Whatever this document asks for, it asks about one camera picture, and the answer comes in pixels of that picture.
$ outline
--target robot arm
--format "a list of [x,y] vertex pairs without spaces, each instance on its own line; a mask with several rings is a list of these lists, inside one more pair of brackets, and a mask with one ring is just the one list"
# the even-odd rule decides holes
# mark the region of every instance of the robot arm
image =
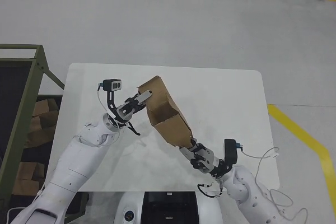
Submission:
[[[120,80],[105,80],[99,88],[102,86],[108,95],[112,95],[110,100],[113,102],[113,91],[121,88]],[[119,129],[145,107],[144,102],[151,95],[149,91],[136,94],[118,108],[113,103],[109,105],[113,116],[105,113],[96,124],[86,124],[62,153],[50,182],[12,223],[63,224],[73,197],[100,166]],[[137,133],[131,124],[129,128]]]
[[227,189],[228,195],[236,201],[239,210],[249,223],[290,223],[272,203],[269,190],[255,181],[255,176],[247,168],[234,166],[237,162],[236,150],[242,147],[241,144],[233,139],[226,139],[225,156],[222,160],[216,158],[213,151],[196,142],[196,139],[192,139],[192,148],[180,148],[179,150],[195,169],[205,174],[209,173],[215,178],[220,184],[221,193],[219,195],[222,194],[223,187]]

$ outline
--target gray floor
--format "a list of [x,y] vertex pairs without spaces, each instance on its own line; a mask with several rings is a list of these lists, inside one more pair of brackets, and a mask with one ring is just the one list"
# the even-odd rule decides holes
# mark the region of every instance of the gray floor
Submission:
[[[43,44],[63,81],[73,62],[258,70],[267,103],[325,145],[336,172],[335,2],[0,0],[0,43]],[[12,53],[30,52],[0,57]],[[53,86],[45,79],[40,92],[60,93]],[[273,118],[270,124],[281,148],[281,190],[294,209],[309,209],[309,223],[334,223],[317,155]],[[111,223],[119,196],[94,195],[78,222]],[[237,210],[225,211],[226,223],[240,222]]]

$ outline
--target white cable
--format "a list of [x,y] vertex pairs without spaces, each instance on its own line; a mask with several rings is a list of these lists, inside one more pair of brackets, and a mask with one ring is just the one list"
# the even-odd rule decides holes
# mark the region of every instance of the white cable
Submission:
[[251,157],[251,158],[269,158],[269,157],[270,157],[270,156],[266,156],[266,157],[250,156],[250,155],[246,154],[243,150],[241,150],[241,153],[243,153],[245,156],[247,156],[247,157]]
[[[268,152],[270,152],[271,150],[274,150],[274,149],[277,149],[276,152],[279,150],[278,147],[273,147],[273,148],[269,149],[268,151],[266,151],[266,153],[264,153],[264,155],[263,155],[262,157],[249,156],[249,155],[247,155],[247,154],[245,154],[245,153],[243,153],[243,154],[245,154],[245,155],[247,155],[247,156],[249,156],[249,157],[252,157],[252,158],[259,158],[259,159],[260,159],[260,161],[259,161],[259,165],[258,165],[258,169],[257,169],[256,174],[255,174],[255,184],[258,186],[258,188],[259,188],[259,190],[260,190],[262,196],[263,196],[264,198],[266,198],[267,200],[269,200],[271,203],[273,203],[274,206],[276,207],[276,209],[279,211],[280,215],[281,215],[284,219],[286,219],[286,220],[288,220],[288,221],[293,221],[293,220],[296,218],[296,216],[297,216],[301,211],[305,210],[305,211],[306,211],[306,218],[305,218],[304,224],[306,224],[306,222],[307,222],[307,218],[308,218],[308,216],[309,216],[309,212],[308,212],[307,208],[301,208],[298,212],[295,213],[295,215],[294,215],[293,218],[288,218],[288,217],[286,217],[285,214],[284,214],[284,211],[280,210],[280,209],[278,208],[278,206],[286,207],[286,208],[287,208],[287,207],[291,207],[291,206],[293,205],[293,200],[292,200],[288,195],[286,195],[285,193],[282,193],[282,192],[280,192],[279,190],[275,190],[275,189],[271,189],[271,190],[269,190],[270,197],[271,197],[271,200],[270,200],[269,198],[266,197],[266,194],[264,194],[263,190],[260,188],[259,184],[258,184],[257,181],[256,181],[256,179],[257,179],[257,177],[258,177],[258,173],[259,173],[259,170],[260,170],[260,164],[261,164],[262,160],[263,160],[264,158],[269,158],[270,156],[265,157],[265,155],[266,155]],[[272,191],[273,191],[273,190],[276,191],[276,192],[279,192],[280,194],[282,194],[282,195],[284,195],[285,197],[287,197],[287,198],[291,201],[291,204],[289,204],[289,205],[283,205],[283,204],[278,204],[278,203],[276,203],[275,200],[274,200],[274,198],[273,198],[273,194],[272,194]]]
[[25,209],[26,207],[16,207],[16,208],[10,208],[8,211],[7,211],[7,215],[6,215],[6,224],[9,224],[9,214],[12,210],[15,210],[15,209]]
[[118,122],[117,122],[116,119],[115,119],[115,115],[112,113],[112,111],[106,109],[106,107],[103,105],[103,103],[102,103],[102,101],[101,101],[101,99],[100,99],[99,91],[97,91],[97,98],[98,98],[98,100],[99,100],[101,106],[103,107],[103,109],[105,109],[105,111],[109,114],[109,116],[112,117],[112,120],[116,123],[116,126],[117,126],[117,128],[118,128],[118,137],[117,137],[117,139],[115,139],[115,140],[114,140],[113,142],[111,142],[110,144],[104,145],[104,146],[110,146],[111,144],[115,143],[115,142],[119,139],[120,134],[121,134],[120,127],[119,127]]

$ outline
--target white tabletop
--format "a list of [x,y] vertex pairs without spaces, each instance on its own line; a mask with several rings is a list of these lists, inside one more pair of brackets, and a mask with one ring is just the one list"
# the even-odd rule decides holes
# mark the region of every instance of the white tabletop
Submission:
[[[225,138],[243,144],[244,152],[253,156],[262,156],[273,147],[262,76],[257,71],[74,63],[66,79],[49,175],[72,137],[104,113],[97,99],[99,82],[122,80],[122,89],[115,93],[116,105],[120,105],[155,75],[162,77],[193,136],[217,157],[223,158]],[[101,90],[100,97],[105,101],[106,92]],[[80,191],[197,191],[197,184],[212,182],[209,174],[193,169],[177,148],[164,141],[150,125],[145,109],[131,122],[142,135],[126,129]],[[238,153],[238,164],[253,174],[258,162]],[[258,179],[268,188],[279,188],[274,158],[262,162]]]

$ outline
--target brown cardboard box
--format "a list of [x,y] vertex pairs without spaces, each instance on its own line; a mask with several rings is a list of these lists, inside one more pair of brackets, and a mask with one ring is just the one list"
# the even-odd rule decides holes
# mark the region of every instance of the brown cardboard box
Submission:
[[56,125],[50,128],[44,128],[27,134],[24,148],[32,148],[41,146],[42,144],[51,142],[55,136]]
[[35,196],[40,189],[38,181],[34,180],[15,180],[15,184],[12,189],[14,195]]
[[173,146],[191,147],[193,137],[183,114],[174,103],[163,80],[155,76],[138,88],[139,92],[152,91],[146,101],[147,114],[151,125]]
[[54,99],[41,100],[36,102],[32,116],[38,116],[53,110],[58,110],[58,106]]
[[39,115],[42,128],[50,128],[57,124],[58,110],[49,111]]
[[31,119],[25,148],[40,146],[54,139],[58,113],[58,110],[53,110],[39,114]]
[[20,162],[12,194],[35,196],[44,181],[44,169],[37,162]]
[[20,180],[32,180],[45,176],[45,165],[38,162],[20,162],[16,178]]
[[29,133],[35,132],[35,131],[41,130],[41,129],[42,129],[42,127],[41,127],[40,117],[36,116],[34,118],[31,118]]

